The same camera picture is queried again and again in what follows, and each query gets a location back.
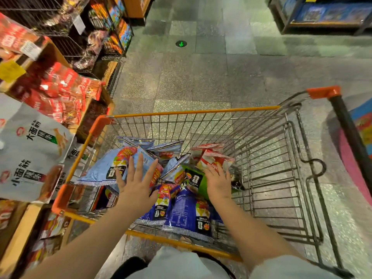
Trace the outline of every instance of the cart handle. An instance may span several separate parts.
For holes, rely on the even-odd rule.
[[[360,172],[366,182],[369,193],[372,195],[372,165],[371,159],[368,156],[366,147],[359,135],[358,130],[350,117],[349,112],[345,106],[341,96],[341,88],[338,85],[310,88],[307,92],[312,99],[328,98],[331,102],[337,119],[345,133],[347,142],[350,145],[354,158],[358,163]]]

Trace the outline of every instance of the person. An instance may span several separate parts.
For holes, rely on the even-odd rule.
[[[28,271],[23,279],[94,279],[125,231],[137,218],[150,210],[157,200],[157,190],[149,196],[148,188],[158,161],[142,178],[143,156],[135,169],[129,160],[127,184],[116,169],[119,199],[113,208],[66,247]],[[210,201],[231,233],[250,279],[315,279],[336,276],[309,263],[284,238],[243,211],[231,199],[231,179],[218,166],[204,170]],[[199,257],[197,253],[162,247],[149,264],[130,258],[114,273],[115,279],[139,278],[234,278],[219,261]]]

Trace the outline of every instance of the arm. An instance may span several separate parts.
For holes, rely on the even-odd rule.
[[[120,188],[116,206],[109,209],[97,223],[72,241],[72,244],[46,258],[22,279],[94,279],[133,221],[155,204],[157,191],[149,197],[148,188],[157,163],[156,160],[151,165],[142,180],[142,154],[138,159],[137,170],[134,169],[133,158],[130,157],[127,185],[122,180],[120,171],[116,169]]]
[[[301,257],[277,232],[260,220],[254,219],[231,199],[230,173],[218,172],[210,165],[204,170],[207,177],[208,196],[229,229],[240,255],[250,271],[266,259],[282,255]]]

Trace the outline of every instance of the shopping cart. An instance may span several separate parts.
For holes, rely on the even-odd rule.
[[[88,145],[94,150],[90,151],[83,172],[105,152],[120,146],[115,141],[115,135],[154,138],[156,144],[185,139],[183,153],[189,152],[195,145],[224,142],[224,154],[235,158],[232,169],[241,176],[240,181],[245,188],[243,192],[233,194],[236,203],[277,230],[322,268],[345,278],[352,277],[343,269],[318,180],[324,174],[326,164],[312,157],[301,121],[301,102],[310,97],[327,97],[333,104],[342,127],[347,129],[346,135],[351,135],[348,137],[350,145],[358,147],[353,150],[358,152],[357,161],[365,180],[368,180],[370,172],[366,173],[368,170],[363,168],[363,159],[369,158],[360,149],[363,144],[348,116],[339,87],[332,86],[297,93],[278,106],[100,116],[67,177],[67,184],[58,193],[53,211],[90,224],[105,213],[106,210],[86,212],[84,203],[78,210],[68,207],[74,191],[81,188],[81,185],[69,184],[69,181],[77,174],[75,169],[82,155],[87,153]],[[321,170],[317,172],[316,166],[320,166]],[[84,194],[89,195],[90,190],[91,187],[85,187]],[[320,246],[325,236],[320,216],[324,219],[337,267],[329,266],[329,262],[322,259]],[[127,234],[241,261],[225,226],[213,223],[212,232],[214,240],[211,244],[195,239],[186,243],[179,241],[179,235],[135,224],[131,225]]]

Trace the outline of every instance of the forearm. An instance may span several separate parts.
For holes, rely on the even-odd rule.
[[[93,279],[132,224],[130,208],[114,207],[22,279]]]
[[[251,271],[269,258],[282,255],[301,257],[282,236],[243,211],[233,200],[219,202],[215,208]]]

